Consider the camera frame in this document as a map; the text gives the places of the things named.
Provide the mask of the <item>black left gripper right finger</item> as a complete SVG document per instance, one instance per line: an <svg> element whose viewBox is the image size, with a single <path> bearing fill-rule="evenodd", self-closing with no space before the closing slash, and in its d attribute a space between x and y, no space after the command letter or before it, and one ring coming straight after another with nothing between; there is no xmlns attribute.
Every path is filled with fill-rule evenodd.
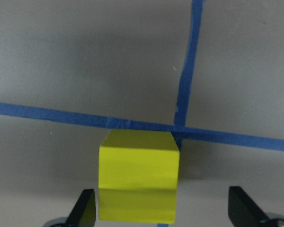
<svg viewBox="0 0 284 227"><path fill-rule="evenodd" d="M229 187L228 217L234 227L273 227L274 221L239 186Z"/></svg>

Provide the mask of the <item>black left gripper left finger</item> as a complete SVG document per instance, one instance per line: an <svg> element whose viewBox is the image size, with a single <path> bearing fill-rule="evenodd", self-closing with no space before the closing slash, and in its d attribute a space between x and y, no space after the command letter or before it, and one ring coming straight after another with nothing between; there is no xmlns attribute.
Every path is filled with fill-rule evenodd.
<svg viewBox="0 0 284 227"><path fill-rule="evenodd" d="M96 222L96 202L94 189L82 191L65 225L67 227L93 227Z"/></svg>

